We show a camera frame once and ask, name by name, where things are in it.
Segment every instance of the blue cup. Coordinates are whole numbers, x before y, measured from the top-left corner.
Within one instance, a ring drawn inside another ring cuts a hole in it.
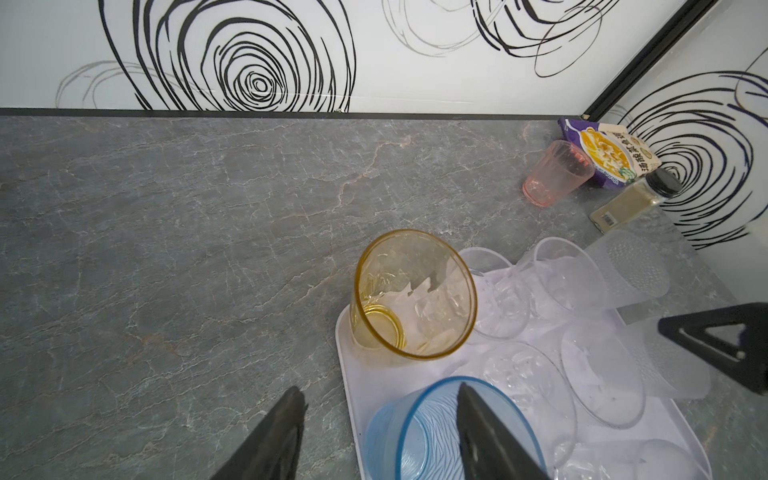
[[[458,449],[458,388],[471,386],[525,451],[546,472],[531,426],[499,389],[480,379],[453,376],[390,402],[368,424],[362,457],[372,480],[463,480]]]

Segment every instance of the black trim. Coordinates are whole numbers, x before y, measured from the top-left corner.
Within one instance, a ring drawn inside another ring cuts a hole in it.
[[[93,108],[0,108],[0,116],[143,118],[314,118],[336,120],[557,120],[564,115],[374,114],[341,112],[260,112],[190,110],[108,110]]]
[[[598,99],[582,115],[600,120],[657,61],[685,35],[718,0],[688,0],[664,24],[664,27],[643,47],[619,75],[603,90]]]

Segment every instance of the blue cup rim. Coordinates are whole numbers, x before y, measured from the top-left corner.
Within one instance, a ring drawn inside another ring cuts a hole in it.
[[[400,429],[400,436],[397,440],[397,452],[395,455],[396,462],[395,462],[395,479],[396,480],[402,480],[402,473],[400,472],[401,468],[401,462],[400,459],[402,458],[402,450],[406,443],[406,433],[408,432],[408,427],[411,425],[411,421],[413,420],[413,416],[416,414],[416,410],[419,409],[420,405],[426,399],[430,393],[434,392],[439,387],[445,385],[446,383],[453,383],[453,382],[467,382],[467,383],[476,383],[480,384],[484,387],[489,388],[491,391],[498,393],[503,399],[507,401],[507,403],[513,408],[513,410],[518,414],[518,417],[523,423],[523,426],[525,427],[525,430],[528,432],[528,434],[531,436],[531,440],[533,441],[533,446],[536,449],[536,455],[538,456],[538,463],[541,466],[541,470],[543,472],[547,471],[547,466],[544,462],[544,456],[541,453],[541,447],[538,444],[538,439],[536,438],[536,435],[533,433],[533,429],[531,428],[531,424],[528,423],[528,420],[525,418],[525,415],[523,415],[523,412],[520,411],[517,405],[508,397],[506,394],[504,394],[501,390],[497,389],[490,383],[486,382],[485,380],[476,379],[472,376],[450,376],[448,378],[439,380],[438,382],[435,382],[424,389],[423,392],[419,395],[419,397],[416,399],[416,401],[411,405],[411,409],[406,414],[406,417],[402,423],[402,428]]]

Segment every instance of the black bottle cap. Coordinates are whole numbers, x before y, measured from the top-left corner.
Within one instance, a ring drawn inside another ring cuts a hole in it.
[[[659,167],[650,172],[645,181],[654,192],[666,198],[674,197],[683,190],[683,184],[666,168]]]

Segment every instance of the black triangular gripper part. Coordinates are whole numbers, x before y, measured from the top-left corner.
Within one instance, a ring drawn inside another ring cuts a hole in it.
[[[707,329],[743,325],[739,344]],[[745,303],[659,320],[659,333],[755,393],[768,392],[768,303]]]
[[[456,426],[465,480],[549,480],[466,383],[458,388]]]
[[[294,480],[305,412],[304,394],[292,386],[211,480]]]

